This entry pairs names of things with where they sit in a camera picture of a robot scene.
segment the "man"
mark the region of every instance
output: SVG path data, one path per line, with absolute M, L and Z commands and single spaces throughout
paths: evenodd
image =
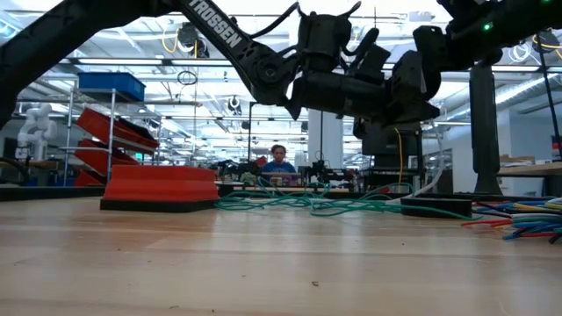
M 285 155 L 287 149 L 281 145 L 275 145 L 271 148 L 273 154 L 273 162 L 268 162 L 262 167 L 262 172 L 290 172 L 295 173 L 295 168 L 289 163 L 285 162 Z

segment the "metal shelf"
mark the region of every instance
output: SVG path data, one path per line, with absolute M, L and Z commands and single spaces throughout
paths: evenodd
M 95 90 L 95 89 L 76 89 L 76 86 L 74 89 L 72 89 L 71 93 L 70 93 L 70 99 L 68 102 L 68 113 L 72 113 L 72 108 L 74 106 L 75 103 L 75 97 L 76 97 L 76 93 L 81 93 L 84 94 L 87 97 L 93 98 L 92 96 L 88 96 L 87 94 L 108 94 L 111 95 L 111 102 L 110 102 L 110 130 L 109 130 L 109 140 L 108 140 L 108 144 L 107 148 L 94 148 L 94 147 L 71 147 L 70 146 L 70 131 L 72 128 L 72 115 L 68 115 L 68 122 L 67 122 L 67 145 L 66 147 L 62 147 L 60 148 L 60 150 L 64 150 L 65 153 L 65 161 L 64 161 L 64 185 L 66 186 L 67 183 L 67 176 L 68 176 L 68 159 L 69 159 L 69 153 L 72 151 L 76 151 L 76 150 L 90 150 L 90 151 L 103 151 L 108 153 L 107 155 L 107 183 L 109 183 L 110 179 L 111 179 L 111 174 L 112 174 L 112 154 L 113 154 L 113 142 L 116 141 L 120 144 L 125 144 L 128 146 L 128 149 L 131 150 L 135 150 L 135 149 L 139 149 L 142 150 L 143 152 L 149 152 L 151 154 L 154 154 L 156 151 L 158 152 L 158 155 L 160 154 L 160 151 L 151 147 L 147 147 L 141 144 L 137 144 L 137 143 L 133 143 L 129 140 L 124 140 L 121 139 L 119 137 L 115 137 L 113 136 L 113 127 L 114 127 L 114 123 L 115 123 L 115 107 L 117 105 L 118 102 L 118 98 L 119 101 L 121 100 L 125 100 L 128 101 L 130 104 L 134 104 L 134 101 L 131 100 L 130 97 L 127 97 L 125 95 L 123 95 L 122 93 L 119 93 L 118 91 L 116 91 L 115 89 L 113 90 Z
M 118 141 L 119 143 L 128 145 L 129 147 L 127 149 L 130 149 L 130 150 L 142 149 L 144 151 L 147 151 L 148 154 L 153 154 L 153 153 L 156 152 L 156 148 L 152 148 L 152 147 L 144 146 L 144 145 L 141 145 L 141 144 L 133 143 L 132 141 L 125 140 L 125 139 L 122 139 L 122 138 L 119 138 L 119 137 L 113 136 L 113 140 Z
M 65 151 L 87 150 L 87 151 L 103 151 L 106 153 L 109 152 L 109 149 L 97 148 L 97 147 L 59 147 L 59 150 L 65 150 Z

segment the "red tray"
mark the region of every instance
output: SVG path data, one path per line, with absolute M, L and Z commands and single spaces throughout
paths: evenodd
M 96 172 L 80 170 L 80 174 L 74 181 L 74 186 L 104 186 L 106 183 L 106 178 Z
M 95 148 L 107 148 L 107 145 L 99 141 L 83 139 L 78 144 L 79 147 L 95 147 Z M 92 150 L 76 150 L 76 158 L 80 159 L 90 167 L 92 167 L 96 172 L 102 176 L 107 176 L 107 152 L 104 151 L 92 151 Z M 112 166 L 115 165 L 138 165 L 139 163 L 123 154 L 117 148 L 113 148 L 112 154 Z
M 154 140 L 148 134 L 146 129 L 137 126 L 137 131 L 135 131 L 131 127 L 132 124 L 126 123 L 122 118 L 121 121 L 115 119 L 113 121 L 113 137 L 127 140 L 127 142 L 121 142 L 114 139 L 113 146 L 131 149 L 138 153 L 152 154 L 160 145 L 158 141 Z M 100 139 L 104 144 L 107 144 L 109 143 L 110 122 L 108 116 L 86 108 L 76 121 L 76 124 L 84 131 Z

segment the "black pole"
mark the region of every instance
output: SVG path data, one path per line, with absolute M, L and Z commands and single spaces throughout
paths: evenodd
M 537 33 L 538 55 L 541 57 L 541 69 L 543 70 L 544 87 L 546 87 L 546 95 L 548 96 L 548 105 L 551 108 L 552 125 L 554 126 L 554 137 L 558 143 L 558 157 L 562 159 L 562 145 L 560 144 L 560 131 L 558 130 L 558 120 L 556 119 L 556 110 L 554 110 L 554 102 L 552 101 L 551 83 L 548 81 L 546 74 L 546 62 L 544 62 L 543 43 L 540 32 Z
M 324 160 L 324 111 L 320 111 L 320 160 Z
M 250 145 L 252 144 L 252 109 L 254 108 L 254 104 L 256 104 L 256 102 L 249 103 L 248 162 L 250 162 L 250 158 L 252 156 Z

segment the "yellow cable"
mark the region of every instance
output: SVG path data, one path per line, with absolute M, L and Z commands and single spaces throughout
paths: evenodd
M 402 173 L 404 172 L 404 163 L 402 157 L 402 136 L 400 136 L 400 131 L 398 130 L 398 128 L 394 127 L 394 131 L 396 131 L 396 133 L 398 134 L 398 149 L 400 152 L 400 175 L 398 178 L 398 183 L 402 183 Z
M 554 209 L 554 210 L 562 210 L 562 205 L 559 204 L 554 204 L 554 203 L 545 203 L 544 206 L 550 208 L 550 209 Z
M 533 36 L 533 43 L 538 44 L 536 35 Z M 542 43 L 541 43 L 541 46 L 546 47 L 546 48 L 554 48 L 554 49 L 562 48 L 562 46 L 546 45 L 546 44 L 542 44 Z
M 532 206 L 532 205 L 522 205 L 522 204 L 519 204 L 519 203 L 514 203 L 513 206 L 514 206 L 514 208 L 525 210 L 525 211 L 538 211 L 538 212 L 548 211 L 548 209 L 543 208 L 543 207 Z
M 174 49 L 169 49 L 166 46 L 166 39 L 164 38 L 166 35 L 166 29 L 164 29 L 164 32 L 162 33 L 162 46 L 164 47 L 164 49 L 166 50 L 166 52 L 173 54 L 176 50 L 177 50 L 177 35 L 179 34 L 179 28 L 176 30 L 176 37 L 174 38 Z

